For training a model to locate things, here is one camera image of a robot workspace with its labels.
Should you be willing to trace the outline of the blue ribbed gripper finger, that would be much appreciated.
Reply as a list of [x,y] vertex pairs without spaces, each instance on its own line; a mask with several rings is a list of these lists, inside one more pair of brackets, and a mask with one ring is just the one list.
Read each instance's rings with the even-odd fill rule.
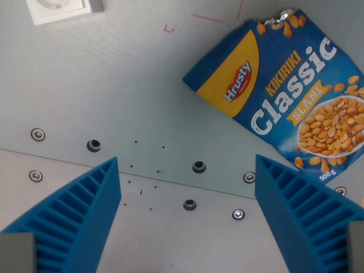
[[363,208],[262,155],[255,174],[255,197],[289,272],[349,272],[348,224],[363,219]]
[[35,237],[36,272],[96,272],[121,201],[118,160],[84,173],[2,232]]

